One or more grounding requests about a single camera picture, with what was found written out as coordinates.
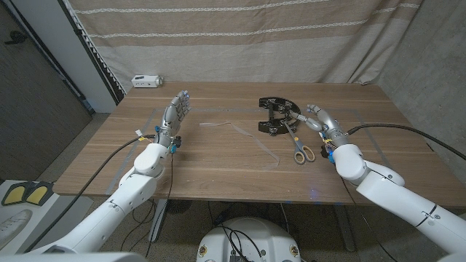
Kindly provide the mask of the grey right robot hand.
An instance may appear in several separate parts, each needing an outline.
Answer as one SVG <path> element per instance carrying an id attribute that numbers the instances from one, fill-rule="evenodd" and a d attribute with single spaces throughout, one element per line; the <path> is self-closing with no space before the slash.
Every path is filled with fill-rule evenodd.
<path id="1" fill-rule="evenodd" d="M 307 110 L 308 112 L 313 113 L 317 117 L 317 120 L 298 114 L 294 111 L 290 111 L 290 115 L 292 118 L 305 123 L 305 125 L 311 130 L 324 134 L 327 139 L 332 140 L 331 142 L 335 147 L 340 147 L 350 143 L 347 134 L 343 131 L 341 125 L 327 111 L 312 104 L 307 106 Z"/>

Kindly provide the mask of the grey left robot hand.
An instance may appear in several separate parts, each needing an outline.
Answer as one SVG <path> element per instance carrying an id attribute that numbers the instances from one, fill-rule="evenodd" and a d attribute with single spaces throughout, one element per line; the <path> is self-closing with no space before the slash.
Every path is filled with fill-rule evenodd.
<path id="1" fill-rule="evenodd" d="M 181 122 L 191 110 L 187 90 L 181 90 L 163 113 L 155 143 L 168 147 L 181 128 Z"/>

